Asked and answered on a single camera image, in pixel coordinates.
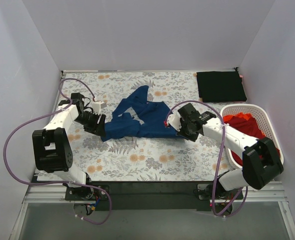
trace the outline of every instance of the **floral mat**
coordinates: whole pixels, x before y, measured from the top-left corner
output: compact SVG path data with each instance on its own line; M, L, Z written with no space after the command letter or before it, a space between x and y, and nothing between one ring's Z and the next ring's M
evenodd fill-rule
M198 100L195 72L111 72L68 73L89 85L98 100L107 103L103 109L106 122L123 98L148 85L148 101L164 101L169 108L184 100ZM70 95L90 93L77 81L66 81L63 92ZM229 103L213 103L220 111ZM207 107L193 103L200 112ZM83 131L74 122L68 131L73 151L73 164L87 172L93 181L211 181L214 178L220 145L213 139L199 136L196 142L184 139L124 137L102 142L100 137ZM231 166L224 151L220 172ZM40 171L38 181L59 180Z

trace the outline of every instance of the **gray wall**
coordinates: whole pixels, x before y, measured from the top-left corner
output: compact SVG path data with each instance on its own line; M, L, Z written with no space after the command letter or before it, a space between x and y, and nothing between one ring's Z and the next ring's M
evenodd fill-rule
M275 1L240 70L249 102L267 111L281 144L295 221L295 1Z
M239 66L275 0L23 0L60 70Z
M4 167L4 141L19 124L52 110L59 79L60 71L23 2L0 0L0 240L9 238L27 189ZM46 122L25 127L9 144L9 164L24 180L35 169L32 132Z

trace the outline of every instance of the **white laundry basket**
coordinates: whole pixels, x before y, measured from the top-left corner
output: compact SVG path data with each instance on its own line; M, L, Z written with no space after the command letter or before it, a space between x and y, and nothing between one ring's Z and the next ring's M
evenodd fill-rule
M279 141L273 130L271 121L266 111L264 111L261 107L257 105L245 104L245 103L226 105L221 110L221 115L223 117L226 115L236 115L238 113L252 114L253 118L255 118L257 122L259 129L265 134L265 136L272 139L275 146L279 149L280 160L283 164L284 159L283 159L283 154L279 145ZM242 166L239 165L232 157L231 150L227 148L226 152L227 152L228 161L231 164L231 166L236 169L242 168Z

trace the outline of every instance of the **black cloth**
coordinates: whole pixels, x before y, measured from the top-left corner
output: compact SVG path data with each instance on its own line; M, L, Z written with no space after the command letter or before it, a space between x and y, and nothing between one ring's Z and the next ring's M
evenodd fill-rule
M203 102L245 102L242 78L237 71L197 72L198 95Z

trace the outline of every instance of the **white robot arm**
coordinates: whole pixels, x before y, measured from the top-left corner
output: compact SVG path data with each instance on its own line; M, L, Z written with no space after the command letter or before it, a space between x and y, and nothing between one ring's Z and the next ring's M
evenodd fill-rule
M180 116L171 114L167 119L178 135L195 142L202 134L221 143L223 125L213 113L201 114L191 103L181 107L178 113ZM221 175L217 194L247 186L259 190L283 172L276 147L267 137L257 139L226 125L224 146L242 159L243 168Z
M86 132L105 136L105 115L101 115L104 102L93 102L92 112L85 111L84 96L80 93L71 94L72 104L66 108L70 101L59 103L58 110L52 120L41 130L32 134L35 164L37 169L53 173L68 184L71 188L81 188L73 183L86 184L90 177L73 164L73 153L69 144L67 132L76 121L83 125Z

